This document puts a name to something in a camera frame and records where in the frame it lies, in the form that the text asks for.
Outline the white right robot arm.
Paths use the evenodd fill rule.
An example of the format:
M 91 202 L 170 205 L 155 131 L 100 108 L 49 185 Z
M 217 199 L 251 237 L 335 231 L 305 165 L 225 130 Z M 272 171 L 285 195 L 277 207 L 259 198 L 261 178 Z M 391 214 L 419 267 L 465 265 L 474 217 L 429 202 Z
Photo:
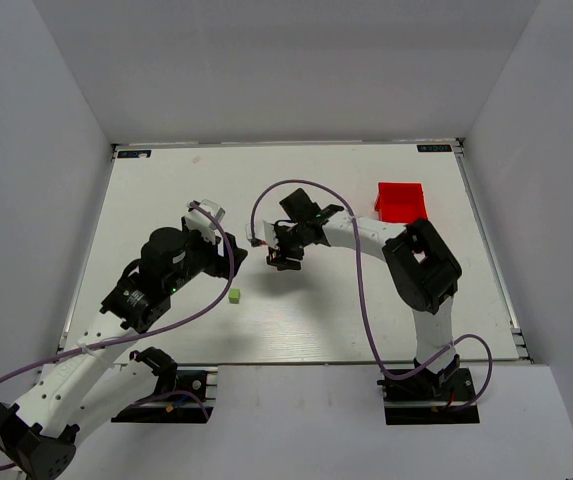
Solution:
M 452 328 L 452 307 L 462 269 L 432 223 L 418 218 L 404 224 L 358 217 L 345 201 L 325 208 L 301 188 L 280 201 L 285 220 L 251 220 L 254 246 L 268 247 L 267 264 L 299 270 L 309 245 L 347 248 L 384 262 L 401 300 L 411 309 L 416 335 L 414 369 L 388 372 L 392 381 L 419 377 L 439 389 L 460 366 Z

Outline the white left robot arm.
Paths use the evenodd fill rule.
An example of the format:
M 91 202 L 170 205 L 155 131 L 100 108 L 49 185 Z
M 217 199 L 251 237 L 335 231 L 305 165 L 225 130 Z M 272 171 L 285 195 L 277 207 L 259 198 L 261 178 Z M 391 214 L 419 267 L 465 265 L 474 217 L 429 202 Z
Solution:
M 55 479 L 72 460 L 81 430 L 73 414 L 128 346 L 156 334 L 171 298 L 200 274 L 232 280 L 247 256 L 224 231 L 225 211 L 192 202 L 181 225 L 154 230 L 123 270 L 74 349 L 17 400 L 0 402 L 0 450 L 30 479 Z

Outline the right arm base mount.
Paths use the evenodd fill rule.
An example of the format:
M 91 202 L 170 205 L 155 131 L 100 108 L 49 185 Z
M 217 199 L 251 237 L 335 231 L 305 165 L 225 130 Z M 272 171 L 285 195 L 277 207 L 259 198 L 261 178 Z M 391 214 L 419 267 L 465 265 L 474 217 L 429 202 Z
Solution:
M 386 377 L 377 381 L 383 394 L 388 426 L 472 425 L 480 423 L 476 404 L 460 406 L 476 394 L 468 368 L 459 368 L 439 389 L 419 375 L 394 382 Z

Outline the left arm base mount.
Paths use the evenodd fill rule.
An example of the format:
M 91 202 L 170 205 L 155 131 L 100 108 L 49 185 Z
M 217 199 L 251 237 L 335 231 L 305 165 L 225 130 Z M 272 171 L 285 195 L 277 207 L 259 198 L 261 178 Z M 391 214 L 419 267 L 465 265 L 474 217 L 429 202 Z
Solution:
M 174 389 L 156 386 L 155 401 L 144 403 L 139 400 L 113 417 L 115 424 L 206 424 L 213 413 L 216 396 L 218 370 L 180 368 L 175 374 Z

